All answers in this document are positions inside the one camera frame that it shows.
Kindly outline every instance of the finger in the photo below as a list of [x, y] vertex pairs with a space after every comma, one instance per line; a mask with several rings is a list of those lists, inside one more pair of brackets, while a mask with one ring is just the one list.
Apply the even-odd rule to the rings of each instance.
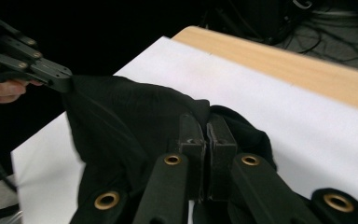
[[16, 101], [17, 99], [20, 98], [20, 94], [19, 95], [10, 95], [10, 96], [0, 96], [0, 104], [8, 104], [8, 103], [12, 103], [14, 101]]
[[8, 80], [0, 83], [0, 96], [10, 96], [24, 94], [26, 92], [25, 86], [15, 80]]
[[30, 81], [22, 80], [22, 79], [14, 79], [14, 81], [20, 83], [22, 86], [27, 86], [30, 83]]
[[31, 80], [30, 83], [33, 84], [33, 85], [35, 85], [35, 86], [42, 86], [42, 85], [43, 85], [43, 83], [38, 82], [38, 81], [36, 81], [36, 80]]

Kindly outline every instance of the crumpled black fabric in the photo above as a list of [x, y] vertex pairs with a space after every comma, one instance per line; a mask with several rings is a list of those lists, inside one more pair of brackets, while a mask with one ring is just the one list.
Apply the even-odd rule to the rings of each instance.
[[154, 163], [179, 136], [179, 117], [191, 114], [206, 133], [211, 114], [222, 116], [241, 152], [265, 158], [274, 168], [268, 136], [237, 112], [195, 100], [171, 88], [125, 77], [74, 76], [74, 90], [62, 95], [73, 141], [86, 163], [71, 223], [112, 223], [114, 211], [94, 207], [101, 192], [122, 193], [122, 223], [131, 223]]

